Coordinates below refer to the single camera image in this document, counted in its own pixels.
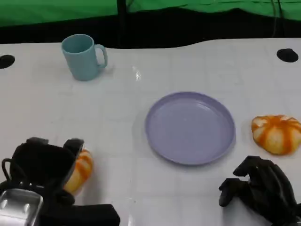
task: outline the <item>white tabletop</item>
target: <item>white tabletop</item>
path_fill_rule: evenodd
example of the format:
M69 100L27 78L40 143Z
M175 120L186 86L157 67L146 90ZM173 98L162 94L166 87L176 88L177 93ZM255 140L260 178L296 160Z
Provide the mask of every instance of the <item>white tabletop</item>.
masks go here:
M219 185L248 155L277 163L301 202L301 150L275 157L252 140L263 114L301 120L301 60L285 63L280 48L301 56L300 39L214 40L174 49L108 49L109 67L93 81L72 78L59 43L0 45L16 62L0 70L0 159L31 136L63 145L83 138L95 159L77 204L112 203L122 226L261 226L233 202L218 205ZM232 113L237 143L202 167L171 164L148 147L143 123L150 106L177 91L208 94Z

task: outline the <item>orange and white squash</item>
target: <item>orange and white squash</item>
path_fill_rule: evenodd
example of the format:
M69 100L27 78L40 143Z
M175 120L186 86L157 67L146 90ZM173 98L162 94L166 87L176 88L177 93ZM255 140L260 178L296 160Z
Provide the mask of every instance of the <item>orange and white squash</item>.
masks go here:
M252 133L256 144L272 154L293 153L301 142L301 124L285 115L255 117Z
M88 180L93 171L93 158L91 153L83 148L75 163L74 171L64 186L64 190L75 195L81 186Z

